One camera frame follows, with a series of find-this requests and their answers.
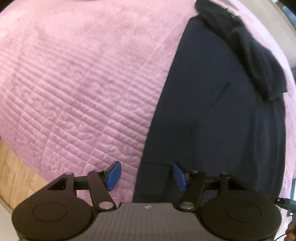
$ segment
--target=mattress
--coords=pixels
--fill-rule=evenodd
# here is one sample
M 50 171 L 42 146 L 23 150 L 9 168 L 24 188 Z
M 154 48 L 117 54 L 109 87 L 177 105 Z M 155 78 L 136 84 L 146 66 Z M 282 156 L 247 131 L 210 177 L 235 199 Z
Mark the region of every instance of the mattress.
M 239 15 L 285 72 L 281 196 L 288 197 L 296 176 L 296 95 L 289 64 L 239 1 L 213 1 Z M 111 196 L 117 204 L 130 202 L 167 73 L 189 18 L 197 14 L 194 3 L 15 0 L 0 14 L 0 136 L 47 181 L 121 161 Z

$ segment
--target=smartphone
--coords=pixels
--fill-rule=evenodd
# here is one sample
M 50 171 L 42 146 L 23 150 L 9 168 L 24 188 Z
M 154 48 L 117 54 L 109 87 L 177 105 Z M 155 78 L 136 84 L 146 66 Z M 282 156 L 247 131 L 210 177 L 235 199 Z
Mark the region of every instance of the smartphone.
M 290 195 L 290 199 L 292 199 L 292 200 L 294 200 L 294 201 L 296 201 L 295 183 L 296 183 L 296 178 L 294 178 L 294 179 L 292 180 L 292 188 L 291 188 L 291 195 Z M 288 212 L 288 213 L 287 213 L 287 216 L 288 216 L 288 217 L 291 216 L 291 215 L 293 215 L 293 213 L 291 213 L 291 212 Z

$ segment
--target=blue gripper pad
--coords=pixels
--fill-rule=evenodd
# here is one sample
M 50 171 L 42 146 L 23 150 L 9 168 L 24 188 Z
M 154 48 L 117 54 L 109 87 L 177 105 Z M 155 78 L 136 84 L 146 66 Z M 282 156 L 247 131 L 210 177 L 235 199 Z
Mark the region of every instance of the blue gripper pad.
M 176 163 L 173 164 L 173 177 L 175 182 L 177 183 L 178 188 L 181 191 L 186 191 L 187 189 L 187 182 L 185 179 L 185 174 L 184 172 L 179 169 L 179 167 L 176 165 Z
M 106 171 L 106 188 L 108 191 L 112 191 L 121 176 L 121 163 L 115 161 Z

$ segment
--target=black cable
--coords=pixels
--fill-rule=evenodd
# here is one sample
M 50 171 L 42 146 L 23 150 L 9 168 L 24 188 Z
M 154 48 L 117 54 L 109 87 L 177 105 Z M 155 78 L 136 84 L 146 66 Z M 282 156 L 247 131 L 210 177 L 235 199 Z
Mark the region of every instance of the black cable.
M 274 241 L 277 241 L 279 238 L 283 237 L 284 235 L 287 235 L 287 234 L 285 233 L 285 234 L 283 234 L 283 235 L 279 236 L 279 237 L 278 237 L 278 238 L 276 238 Z

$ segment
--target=white logo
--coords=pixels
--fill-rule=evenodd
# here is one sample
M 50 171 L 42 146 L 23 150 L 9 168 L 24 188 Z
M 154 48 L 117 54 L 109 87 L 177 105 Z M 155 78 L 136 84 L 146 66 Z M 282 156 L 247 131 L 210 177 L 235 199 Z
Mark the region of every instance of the white logo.
M 146 208 L 148 210 L 149 208 L 152 208 L 152 206 L 151 205 L 147 205 L 147 206 L 144 206 L 144 208 Z

